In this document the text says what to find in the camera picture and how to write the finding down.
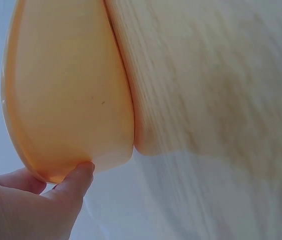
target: wooden surface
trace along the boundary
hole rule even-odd
[[[282,240],[282,1],[105,0],[169,240]]]

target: finger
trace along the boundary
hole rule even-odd
[[[25,168],[0,175],[0,185],[6,188],[19,189],[34,194],[40,194],[46,188],[47,183],[36,179]]]
[[[92,162],[79,164],[62,183],[43,196],[52,199],[56,204],[66,204],[67,207],[73,208],[77,215],[82,207],[83,197],[93,181],[94,170],[95,165]]]

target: white surface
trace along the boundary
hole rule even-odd
[[[0,0],[0,73],[7,29],[14,0]],[[0,103],[0,174],[22,168],[8,136]],[[124,166],[100,173],[85,197],[84,206],[75,223],[73,240],[156,240],[140,191],[138,167],[131,160]]]

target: plastic container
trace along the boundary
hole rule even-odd
[[[59,183],[84,161],[96,172],[127,162],[133,105],[103,1],[17,1],[1,100],[14,147],[41,180]]]

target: translucent orange plastic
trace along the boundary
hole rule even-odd
[[[127,162],[134,114],[101,0],[19,0],[4,53],[1,100],[11,140],[39,179]]]

